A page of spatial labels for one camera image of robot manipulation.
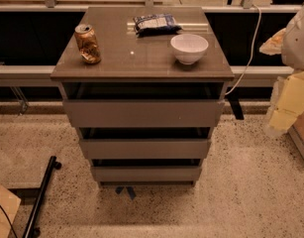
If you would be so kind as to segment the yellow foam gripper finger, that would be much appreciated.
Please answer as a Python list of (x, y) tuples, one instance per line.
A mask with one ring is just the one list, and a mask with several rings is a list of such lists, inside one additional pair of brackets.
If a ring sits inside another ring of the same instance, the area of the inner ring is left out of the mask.
[(280, 55), (285, 32), (285, 28), (279, 30), (260, 46), (259, 51), (269, 56)]
[(285, 134), (303, 112), (304, 71), (297, 70), (275, 82), (265, 116), (265, 134), (270, 137)]

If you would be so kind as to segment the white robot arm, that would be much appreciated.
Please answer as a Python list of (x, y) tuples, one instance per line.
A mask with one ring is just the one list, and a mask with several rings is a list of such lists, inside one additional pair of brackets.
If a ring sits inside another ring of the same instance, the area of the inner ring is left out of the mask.
[(264, 132), (270, 137), (285, 134), (304, 112), (304, 5), (290, 20), (261, 45), (265, 55), (281, 55), (282, 62), (293, 73), (279, 78), (273, 86)]

